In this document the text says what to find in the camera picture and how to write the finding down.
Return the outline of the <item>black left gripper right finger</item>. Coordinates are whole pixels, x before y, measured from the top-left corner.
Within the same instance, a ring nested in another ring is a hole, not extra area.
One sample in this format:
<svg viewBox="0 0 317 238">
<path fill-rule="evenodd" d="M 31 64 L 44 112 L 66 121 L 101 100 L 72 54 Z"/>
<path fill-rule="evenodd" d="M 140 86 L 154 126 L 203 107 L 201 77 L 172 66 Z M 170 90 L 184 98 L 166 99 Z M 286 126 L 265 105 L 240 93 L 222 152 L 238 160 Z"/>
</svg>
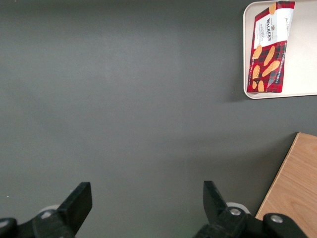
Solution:
<svg viewBox="0 0 317 238">
<path fill-rule="evenodd" d="M 236 205 L 227 205 L 213 181 L 204 182 L 203 205 L 209 223 L 200 228 L 195 238 L 307 237 L 286 215 L 267 213 L 259 220 Z"/>
</svg>

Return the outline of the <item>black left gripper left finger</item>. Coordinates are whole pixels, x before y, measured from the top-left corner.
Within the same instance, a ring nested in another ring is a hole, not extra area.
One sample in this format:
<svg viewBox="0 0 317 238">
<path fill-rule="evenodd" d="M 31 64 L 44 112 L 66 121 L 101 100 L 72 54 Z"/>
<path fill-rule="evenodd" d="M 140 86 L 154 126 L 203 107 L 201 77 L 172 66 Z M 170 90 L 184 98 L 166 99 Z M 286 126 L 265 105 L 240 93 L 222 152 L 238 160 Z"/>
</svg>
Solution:
<svg viewBox="0 0 317 238">
<path fill-rule="evenodd" d="M 92 209 L 91 183 L 80 183 L 56 208 L 47 208 L 31 220 L 18 224 L 1 218 L 2 238 L 74 238 Z"/>
</svg>

